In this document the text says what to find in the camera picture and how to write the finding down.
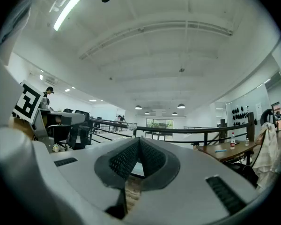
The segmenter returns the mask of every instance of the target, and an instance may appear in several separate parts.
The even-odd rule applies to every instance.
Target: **floor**
[[[125,192],[126,192],[126,203],[128,213],[131,211],[135,203],[138,201],[141,195],[141,181],[142,179],[129,176],[128,180],[125,184]]]

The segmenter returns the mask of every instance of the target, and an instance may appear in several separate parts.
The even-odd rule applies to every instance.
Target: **white jacket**
[[[266,135],[263,140],[261,151],[253,166],[254,172],[259,177],[257,181],[257,190],[259,192],[270,186],[277,178],[278,174],[275,170],[279,164],[280,154],[274,124],[269,122],[263,124],[261,132],[264,130],[266,130]]]

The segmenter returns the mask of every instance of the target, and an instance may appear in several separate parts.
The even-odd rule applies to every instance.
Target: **fluorescent light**
[[[263,84],[266,84],[268,81],[270,81],[271,79],[267,79]]]
[[[53,28],[58,31],[58,29],[60,28],[62,22],[65,20],[65,18],[67,17],[67,15],[71,12],[71,10],[73,9],[73,7],[75,7],[75,5],[79,2],[80,0],[70,0],[69,3],[65,6],[64,10],[62,10],[62,12],[60,13],[58,19],[56,20],[55,25],[53,26]]]

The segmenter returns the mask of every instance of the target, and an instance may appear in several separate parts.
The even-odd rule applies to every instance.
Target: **wooden table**
[[[245,145],[245,141],[237,141],[239,144],[235,145],[233,150],[230,149],[230,143],[225,142],[218,145],[208,145],[208,146],[200,146],[198,147],[199,151],[209,154],[210,156],[214,157],[215,159],[219,160],[220,162],[231,160],[243,153],[247,156],[247,165],[250,164],[250,153],[254,147],[257,145],[255,142],[249,142],[249,146]],[[226,149],[227,151],[223,152],[215,152],[216,150],[223,150]]]

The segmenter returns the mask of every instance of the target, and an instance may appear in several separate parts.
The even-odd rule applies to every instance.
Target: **metal railing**
[[[237,126],[233,126],[233,127],[215,127],[215,128],[201,128],[201,129],[167,129],[167,128],[137,127],[136,130],[133,132],[133,134],[136,135],[137,130],[146,131],[146,132],[156,132],[156,133],[204,134],[204,140],[202,140],[202,141],[167,141],[167,140],[165,140],[165,142],[193,143],[193,144],[204,143],[204,146],[206,146],[206,145],[208,145],[209,142],[219,142],[219,141],[224,141],[226,139],[231,138],[231,137],[225,137],[225,138],[220,138],[220,139],[208,140],[208,133],[225,132],[225,131],[231,131],[231,130],[236,130],[236,129],[240,129],[240,128],[247,128],[247,132],[243,133],[241,135],[238,135],[237,137],[248,134],[249,124],[242,124],[242,125],[237,125]]]
[[[98,140],[95,140],[92,137],[93,135],[104,138],[109,141],[113,141],[113,139],[103,136],[102,133],[111,133],[111,134],[116,134],[116,135],[119,135],[122,137],[123,136],[132,137],[132,135],[121,134],[121,133],[118,133],[117,131],[118,131],[118,128],[119,128],[119,132],[128,131],[128,124],[133,124],[133,123],[118,122],[118,121],[111,121],[111,120],[101,120],[101,119],[94,119],[94,118],[90,118],[89,121],[90,121],[90,123],[89,123],[90,124],[90,133],[89,133],[90,141],[102,143],[102,142],[99,142]]]
[[[120,134],[117,132],[113,131],[113,128],[120,128],[120,129],[126,129],[128,130],[128,124],[131,123],[119,123],[116,121],[110,121],[110,120],[99,120],[99,119],[89,119],[90,120],[90,141],[93,140],[95,142],[95,139],[92,138],[92,135],[96,135],[99,136],[101,138],[104,138],[106,140],[112,141],[113,139],[111,138],[107,138],[105,136],[102,136],[102,134],[97,134],[96,131],[103,131],[103,132],[107,132],[107,133],[112,133],[112,134],[116,134],[119,136],[125,136],[125,137],[132,137],[131,135],[126,135],[126,134]],[[96,127],[95,124],[104,124],[108,126],[108,130],[107,129],[102,129],[101,127]],[[237,135],[236,137],[240,137],[243,135],[247,135],[247,137],[249,137],[250,141],[254,139],[254,123],[247,123],[247,124],[242,124],[242,125],[237,125],[237,126],[232,126],[232,127],[193,127],[193,129],[169,129],[169,128],[154,128],[154,127],[139,127],[137,126],[136,129],[133,131],[133,136],[136,136],[137,131],[145,131],[145,132],[150,132],[150,133],[156,133],[159,135],[164,135],[166,136],[166,134],[204,134],[204,140],[202,141],[168,141],[168,140],[164,140],[165,142],[169,142],[169,143],[190,143],[193,145],[197,145],[199,143],[203,143],[204,146],[209,145],[212,142],[220,142],[220,141],[224,141],[227,139],[230,139],[231,137],[224,137],[224,138],[219,138],[216,139],[219,135],[217,135],[216,137],[214,137],[212,140],[208,140],[208,133],[220,133],[220,132],[226,132],[226,131],[231,131],[231,130],[236,130],[236,129],[241,129],[241,128],[246,128],[246,133],[242,133],[240,135]]]

